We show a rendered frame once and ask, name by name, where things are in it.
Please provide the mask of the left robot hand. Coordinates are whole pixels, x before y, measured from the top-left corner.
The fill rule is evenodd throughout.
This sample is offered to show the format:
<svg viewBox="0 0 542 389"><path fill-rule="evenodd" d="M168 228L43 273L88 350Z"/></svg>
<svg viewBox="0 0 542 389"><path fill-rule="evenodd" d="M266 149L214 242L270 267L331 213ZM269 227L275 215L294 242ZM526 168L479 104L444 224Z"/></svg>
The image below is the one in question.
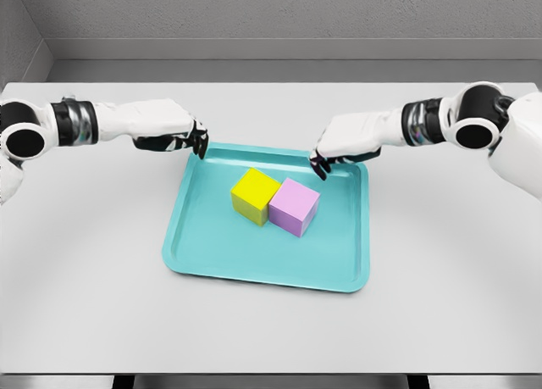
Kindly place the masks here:
<svg viewBox="0 0 542 389"><path fill-rule="evenodd" d="M171 99L128 103L127 133L137 149L172 152L191 149L204 159L209 143L207 128Z"/></svg>

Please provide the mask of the pink cube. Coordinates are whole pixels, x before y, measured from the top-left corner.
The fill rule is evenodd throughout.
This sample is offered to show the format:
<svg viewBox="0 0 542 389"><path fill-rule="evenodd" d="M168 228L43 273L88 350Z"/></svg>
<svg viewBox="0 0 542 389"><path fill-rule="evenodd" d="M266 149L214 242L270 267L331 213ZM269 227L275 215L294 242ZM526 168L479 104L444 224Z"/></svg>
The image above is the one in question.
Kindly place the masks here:
<svg viewBox="0 0 542 389"><path fill-rule="evenodd" d="M318 210L319 199L319 192L286 178L269 202L268 220L302 237Z"/></svg>

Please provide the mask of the teal rectangular tray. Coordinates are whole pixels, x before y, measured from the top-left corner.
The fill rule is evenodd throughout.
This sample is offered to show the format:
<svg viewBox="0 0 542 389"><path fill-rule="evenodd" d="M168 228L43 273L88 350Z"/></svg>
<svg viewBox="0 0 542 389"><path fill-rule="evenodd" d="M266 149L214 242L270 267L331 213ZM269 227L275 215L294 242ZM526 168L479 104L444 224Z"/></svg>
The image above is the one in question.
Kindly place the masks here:
<svg viewBox="0 0 542 389"><path fill-rule="evenodd" d="M163 243L173 271L356 292L368 281L369 178L364 164L337 164L326 180L299 150L213 142L204 159L188 159ZM318 211L303 236L236 213L230 191L250 169L291 178L319 192Z"/></svg>

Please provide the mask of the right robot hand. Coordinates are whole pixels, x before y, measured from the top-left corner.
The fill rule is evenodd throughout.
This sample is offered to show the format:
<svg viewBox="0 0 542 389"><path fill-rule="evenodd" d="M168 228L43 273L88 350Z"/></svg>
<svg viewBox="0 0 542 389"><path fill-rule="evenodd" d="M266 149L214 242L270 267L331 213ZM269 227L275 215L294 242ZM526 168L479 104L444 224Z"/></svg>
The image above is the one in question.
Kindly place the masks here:
<svg viewBox="0 0 542 389"><path fill-rule="evenodd" d="M311 151L309 163L325 181L332 164L354 164L380 155L383 113L336 115Z"/></svg>

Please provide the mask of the yellow cube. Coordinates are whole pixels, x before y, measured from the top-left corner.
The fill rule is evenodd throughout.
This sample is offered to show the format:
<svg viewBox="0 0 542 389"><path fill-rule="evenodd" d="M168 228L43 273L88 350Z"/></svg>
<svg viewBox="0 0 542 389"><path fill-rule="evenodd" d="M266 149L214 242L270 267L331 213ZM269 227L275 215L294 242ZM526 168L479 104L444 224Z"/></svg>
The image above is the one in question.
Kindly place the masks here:
<svg viewBox="0 0 542 389"><path fill-rule="evenodd" d="M269 202L280 187L280 182L250 168L230 190L233 209L256 225L264 226Z"/></svg>

